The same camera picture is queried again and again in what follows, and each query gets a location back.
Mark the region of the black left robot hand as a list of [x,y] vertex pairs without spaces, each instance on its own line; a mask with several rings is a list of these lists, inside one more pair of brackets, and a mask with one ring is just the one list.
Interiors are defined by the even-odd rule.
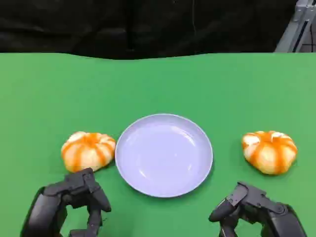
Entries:
[[110,212],[111,205],[91,168],[66,175],[63,181],[40,188],[32,201],[20,236],[60,237],[68,205],[74,209],[85,206],[89,213],[86,229],[71,230],[69,236],[98,236],[103,225],[101,212]]

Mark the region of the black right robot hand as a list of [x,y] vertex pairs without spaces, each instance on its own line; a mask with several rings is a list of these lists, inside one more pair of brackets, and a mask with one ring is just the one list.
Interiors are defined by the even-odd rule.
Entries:
[[245,182],[237,182],[233,192],[216,206],[208,219],[220,223],[220,237],[236,237],[240,219],[261,224],[262,237],[307,236],[290,205],[269,199],[265,191]]

